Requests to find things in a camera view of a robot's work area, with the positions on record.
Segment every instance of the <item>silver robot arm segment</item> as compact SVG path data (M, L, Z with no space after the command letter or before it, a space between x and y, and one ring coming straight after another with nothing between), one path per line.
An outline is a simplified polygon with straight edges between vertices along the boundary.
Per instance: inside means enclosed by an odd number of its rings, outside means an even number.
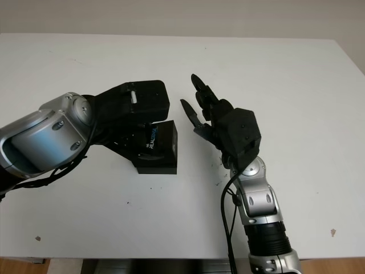
M237 170L231 168L231 177ZM266 181L266 166L260 157L247 166L234 182L241 206L242 224L249 238L251 270L257 274L302 274L301 264L285 235L283 217L272 187Z
M86 145L91 117L89 102L73 92L41 105L0 129L0 166L25 180L72 161Z

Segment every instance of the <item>white wall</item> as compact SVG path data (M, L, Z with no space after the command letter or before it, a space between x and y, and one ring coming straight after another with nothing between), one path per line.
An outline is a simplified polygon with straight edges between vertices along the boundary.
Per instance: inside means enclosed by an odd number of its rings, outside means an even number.
M362 0L0 0L0 31L335 39L365 72Z

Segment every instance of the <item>robotic hand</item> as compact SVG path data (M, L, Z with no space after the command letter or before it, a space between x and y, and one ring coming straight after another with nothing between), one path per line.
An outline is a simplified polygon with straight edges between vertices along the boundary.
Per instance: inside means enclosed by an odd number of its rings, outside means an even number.
M226 193L232 195L240 212L248 237L252 272L303 273L298 255L285 234L275 192L266 181L266 166L257 156L261 135L254 112L233 108L225 99L218 100L209 86L194 74L192 82L202 114L211 125L202 124L187 101L181 100L181 104L194 125L194 132L222 152L222 163L230 169L231 179L221 196L221 212L232 273L236 274L237 269L231 244L232 229L228 230L224 211ZM229 188L232 183L236 194Z
M132 161L141 174L176 174L177 131L159 80L130 82L97 96L55 98L0 129L0 201L10 190L46 186L72 171L93 144ZM54 170L50 177L20 183Z

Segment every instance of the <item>wire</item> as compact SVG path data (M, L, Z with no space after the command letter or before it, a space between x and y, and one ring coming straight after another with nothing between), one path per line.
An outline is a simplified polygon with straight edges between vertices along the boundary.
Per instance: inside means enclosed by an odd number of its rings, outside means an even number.
M233 232L233 227L234 227L234 221L236 219L236 213L237 213L237 206L234 206L234 214L233 214L233 220L232 220L232 226L230 227L230 232L229 232L229 237L230 239L232 238L232 232Z
M51 177L54 176L58 170L59 170L59 168L56 168L55 170L53 170Z
M226 214L224 211L224 199L226 196L226 193L228 193L228 190L230 189L229 187L232 185L232 183L234 181L237 180L237 178L239 177L239 175L244 172L244 168L240 171L238 171L226 184L226 186L223 189L222 195L221 195L221 213L222 213L222 220L223 220L223 226L224 226L224 230L226 233L226 238L227 238L227 245L228 245L228 258L229 258L229 264L230 264L230 270L232 272L232 274L237 274L237 267L236 267L236 262L234 261L234 254L233 254L233 248L232 248L232 243L230 241L230 233L229 233L229 229L228 229L228 225L227 225L227 219L226 219Z
M231 195L231 196L233 196L233 195L234 195L234 192L233 192L233 190L232 190L231 188L228 188L227 193L228 193L229 195Z

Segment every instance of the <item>white table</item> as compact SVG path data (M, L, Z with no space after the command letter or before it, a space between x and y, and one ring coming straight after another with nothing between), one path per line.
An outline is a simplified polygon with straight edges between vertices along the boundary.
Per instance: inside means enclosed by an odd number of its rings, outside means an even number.
M199 109L191 73L255 111L260 156L299 256L365 256L365 77L334 41L68 34L0 35L0 126L65 92L161 79L179 133L178 175L139 175L94 146L65 178L6 195L0 256L227 257L228 171L180 106L184 98ZM233 239L246 257L240 218Z

